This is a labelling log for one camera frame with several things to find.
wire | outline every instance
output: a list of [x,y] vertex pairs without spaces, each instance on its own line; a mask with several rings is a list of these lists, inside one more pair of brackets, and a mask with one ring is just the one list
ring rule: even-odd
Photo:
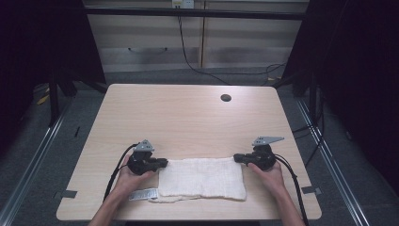
[[215,75],[216,75],[216,74],[218,74],[218,75],[222,75],[222,74],[233,74],[233,75],[261,75],[261,74],[266,74],[266,75],[267,75],[266,80],[265,80],[264,83],[261,84],[261,86],[264,86],[264,85],[267,83],[267,81],[268,81],[268,74],[271,73],[271,72],[273,72],[273,71],[275,71],[276,69],[278,69],[278,68],[281,67],[281,66],[285,66],[285,64],[286,64],[286,63],[271,64],[271,65],[269,65],[269,66],[266,67],[266,72],[264,72],[264,73],[206,73],[206,72],[199,71],[199,70],[193,68],[193,67],[190,65],[190,63],[188,62],[187,54],[186,54],[186,52],[185,52],[185,46],[184,46],[182,18],[181,18],[181,17],[177,17],[177,18],[178,18],[178,21],[179,21],[180,38],[181,38],[181,40],[182,40],[182,47],[183,47],[183,54],[184,54],[185,63],[187,64],[187,66],[188,66],[192,71],[194,71],[194,72],[196,72],[196,73],[201,73],[201,74],[209,75],[209,76],[211,76],[211,77],[217,79],[218,81],[220,81],[220,82],[222,82],[222,83],[224,83],[224,84],[226,84],[226,85],[228,85],[228,86],[232,86],[232,84],[230,84],[230,83],[228,83],[228,82],[222,80],[221,78],[219,78],[219,77],[217,77],[217,76],[215,76]]
[[303,137],[307,137],[310,133],[311,133],[311,132],[308,132],[306,135],[302,135],[302,136],[299,136],[299,137],[294,137],[294,139],[301,139],[301,138],[303,138]]
[[295,184],[295,190],[296,190],[296,194],[298,197],[299,207],[300,207],[300,211],[302,213],[302,218],[303,218],[305,225],[309,226],[308,216],[306,215],[305,206],[303,205],[302,195],[300,193],[299,182],[297,180],[297,176],[295,175],[290,164],[284,157],[282,157],[281,155],[278,155],[278,154],[275,154],[275,157],[277,160],[279,160],[279,162],[281,162],[282,164],[285,165],[285,167],[290,171],[291,176],[293,177],[294,184]]
[[114,184],[115,177],[117,176],[118,172],[120,171],[120,169],[127,166],[127,165],[124,165],[124,166],[120,167],[120,164],[122,163],[124,156],[127,154],[127,152],[129,152],[129,150],[131,150],[132,148],[137,146],[137,144],[138,143],[132,144],[131,146],[129,146],[129,148],[126,149],[126,151],[124,151],[122,157],[120,158],[120,161],[117,164],[117,167],[114,169],[114,172],[112,173],[111,178],[109,179],[108,186],[106,187],[106,191],[104,194],[103,202],[105,201],[106,197],[109,195],[109,192],[111,191],[111,187]]
[[294,134],[294,133],[297,133],[297,132],[301,132],[301,131],[307,130],[307,129],[309,129],[309,128],[311,128],[311,125],[305,125],[305,126],[299,128],[299,129],[293,130],[292,132],[293,132],[293,134]]
[[291,76],[285,76],[285,77],[281,78],[279,82],[273,84],[271,87],[274,89],[278,89],[284,85],[290,84],[296,78],[300,77],[305,72],[306,72],[306,70],[300,70],[300,71],[293,73]]
[[325,103],[325,97],[322,95],[321,90],[319,89],[319,116],[318,118],[322,120],[322,131],[319,137],[319,141],[317,142],[316,147],[314,148],[314,150],[311,152],[311,156],[309,157],[308,161],[306,161],[305,163],[305,168],[309,165],[309,163],[311,162],[311,160],[313,159],[314,155],[316,154],[316,151],[319,149],[321,143],[324,141],[324,134],[325,134],[325,116],[324,116],[324,103]]

white towel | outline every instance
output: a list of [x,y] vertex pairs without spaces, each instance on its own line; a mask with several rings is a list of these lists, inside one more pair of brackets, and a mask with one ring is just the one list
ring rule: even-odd
[[168,160],[168,166],[159,171],[158,193],[152,202],[202,197],[244,201],[247,197],[241,165],[232,157]]

aluminum rail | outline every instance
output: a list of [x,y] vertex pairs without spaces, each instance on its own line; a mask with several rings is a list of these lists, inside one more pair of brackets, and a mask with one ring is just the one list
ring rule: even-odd
[[306,13],[301,12],[237,11],[191,8],[112,8],[87,6],[84,8],[35,8],[35,10],[47,13],[61,12],[93,15],[213,17],[289,21],[303,21],[308,18]]
[[36,150],[35,155],[32,157],[28,167],[26,168],[23,177],[20,182],[14,188],[14,191],[8,198],[5,203],[3,210],[0,213],[0,225],[1,226],[9,226],[14,220],[18,210],[21,207],[21,204],[26,196],[29,188],[35,179],[35,175],[38,173],[41,163],[44,160],[50,146],[58,133],[58,130],[64,120],[66,113],[68,112],[70,105],[72,103],[72,98],[66,103],[61,114],[59,115],[57,121],[53,124],[52,127],[48,128],[46,135],[41,141],[38,149]]
[[326,162],[327,168],[331,173],[332,178],[334,179],[335,184],[340,190],[341,195],[343,196],[343,200],[352,215],[353,220],[355,220],[356,225],[358,226],[369,226],[370,223],[367,220],[357,198],[353,194],[349,184],[346,182],[343,173],[341,172],[337,162],[335,161],[334,156],[332,155],[331,150],[327,146],[326,142],[322,139],[322,134],[318,127],[313,127],[311,123],[311,118],[309,116],[309,109],[307,108],[305,102],[303,100],[299,100],[297,102],[299,109],[302,113],[303,118],[306,121],[306,124],[311,129],[311,134],[314,138],[316,144],[320,142],[320,154],[323,156],[323,159]]

black curtain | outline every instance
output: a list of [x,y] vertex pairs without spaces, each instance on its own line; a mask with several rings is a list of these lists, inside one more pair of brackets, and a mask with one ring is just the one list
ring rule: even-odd
[[399,3],[390,0],[311,0],[311,17],[299,29],[284,72],[306,71],[294,82],[297,95],[314,74],[332,110],[397,194],[398,12]]
[[18,131],[33,88],[49,82],[51,73],[63,81],[105,83],[88,16],[48,9],[82,7],[80,0],[0,2],[2,151]]

